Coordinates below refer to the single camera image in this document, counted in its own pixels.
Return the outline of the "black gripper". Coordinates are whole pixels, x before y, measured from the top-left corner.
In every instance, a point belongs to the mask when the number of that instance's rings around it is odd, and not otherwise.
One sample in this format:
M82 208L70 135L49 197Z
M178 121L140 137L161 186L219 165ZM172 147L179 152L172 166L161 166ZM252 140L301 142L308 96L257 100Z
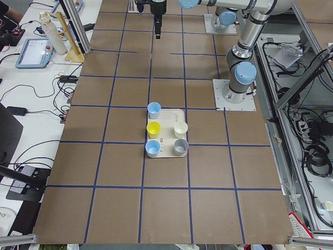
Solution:
M150 1L150 11L154 15L164 15L167 11L167 0ZM154 16L155 36L161 39L162 16Z

